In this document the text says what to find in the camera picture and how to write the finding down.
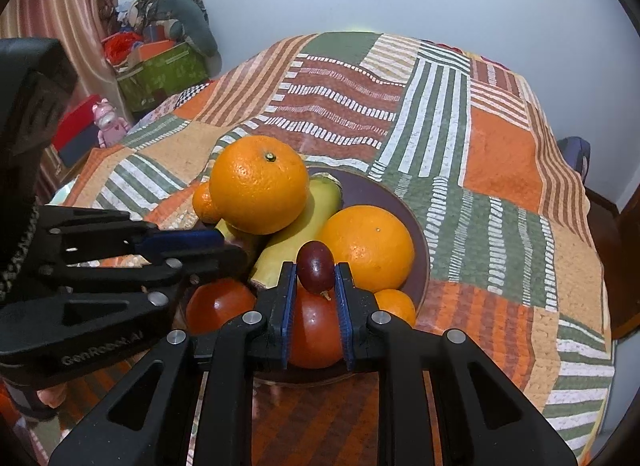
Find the person left hand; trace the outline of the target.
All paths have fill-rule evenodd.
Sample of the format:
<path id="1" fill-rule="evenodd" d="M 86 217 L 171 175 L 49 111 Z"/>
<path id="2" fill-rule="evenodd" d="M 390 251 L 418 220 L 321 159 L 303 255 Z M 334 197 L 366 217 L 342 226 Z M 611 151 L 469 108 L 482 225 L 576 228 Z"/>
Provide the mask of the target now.
<path id="1" fill-rule="evenodd" d="M 59 408 L 67 397 L 67 384 L 62 384 L 37 391 L 39 401 L 49 408 Z"/>

